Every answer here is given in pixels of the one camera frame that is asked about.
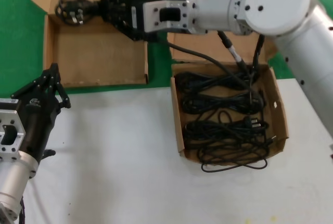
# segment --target power cord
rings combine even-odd
[[[187,114],[202,114],[210,110],[225,108],[245,115],[259,113],[265,106],[263,98],[251,97],[249,92],[232,97],[214,97],[203,94],[186,94],[181,101]]]
[[[236,72],[234,75],[247,85],[250,85],[250,83],[254,84],[259,78],[258,73],[256,73],[253,78],[249,77],[244,72]],[[187,94],[199,93],[214,86],[223,86],[233,90],[244,90],[244,87],[229,75],[213,76],[194,72],[182,72],[175,75],[175,82],[179,91]]]
[[[76,26],[86,24],[99,15],[99,6],[97,2],[88,0],[59,0],[55,13],[63,23]]]
[[[24,206],[24,201],[23,197],[21,199],[21,212],[19,214],[19,224],[25,224],[25,206]]]
[[[218,122],[210,120],[217,112],[215,110],[203,120],[200,115],[195,121],[189,122],[183,128],[184,144],[187,150],[197,150],[197,158],[201,169],[207,173],[222,172],[237,167],[264,169],[267,167],[269,145],[274,138],[266,139],[268,123],[257,118],[246,116],[242,121],[233,122],[227,111],[218,113]],[[222,115],[228,118],[223,123]],[[250,163],[263,160],[265,164],[254,167]],[[228,168],[206,170],[205,165],[221,165],[232,163]]]

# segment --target cardboard box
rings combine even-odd
[[[148,83],[147,43],[133,42],[100,17],[65,25],[55,16],[58,0],[32,1],[47,12],[43,67],[57,62],[65,87]]]
[[[226,34],[233,42],[238,54],[240,54],[244,61],[247,64],[252,64],[258,35],[251,34],[249,36],[236,36],[232,33]],[[209,55],[233,71],[238,69],[234,58],[223,46],[216,32],[211,32],[202,36],[169,34],[168,39],[170,42],[178,46]],[[224,72],[216,65],[211,64],[202,58],[185,54],[174,49],[171,49],[171,53],[174,60],[186,62],[174,64],[172,66],[174,76],[185,71],[210,75],[224,74]],[[275,46],[270,41],[266,41],[259,57],[260,78],[253,85],[255,90],[262,89],[264,92],[264,98],[267,104],[264,108],[264,120],[269,124],[269,128],[266,132],[267,137],[270,138],[276,136],[274,143],[270,146],[269,157],[282,152],[286,140],[288,139],[288,127],[284,105],[279,93],[274,71],[267,64],[267,59],[274,53],[276,53]],[[171,78],[171,93],[178,151],[187,159],[198,162],[196,151],[185,150],[182,134],[182,129],[185,124],[195,120],[197,115],[189,115],[182,111],[180,104],[182,94],[176,88],[174,77]],[[228,97],[236,95],[240,92],[224,87],[213,87],[202,93],[212,96]],[[242,120],[245,117],[243,114],[235,111],[227,111],[231,114],[233,121]]]

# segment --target robotic arm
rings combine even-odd
[[[19,217],[29,178],[36,175],[41,159],[55,154],[45,147],[56,117],[70,107],[55,63],[10,99],[0,99],[1,224],[12,224]]]
[[[269,36],[333,136],[333,22],[318,0],[60,0],[56,14],[72,25],[102,16],[134,41],[160,31]]]

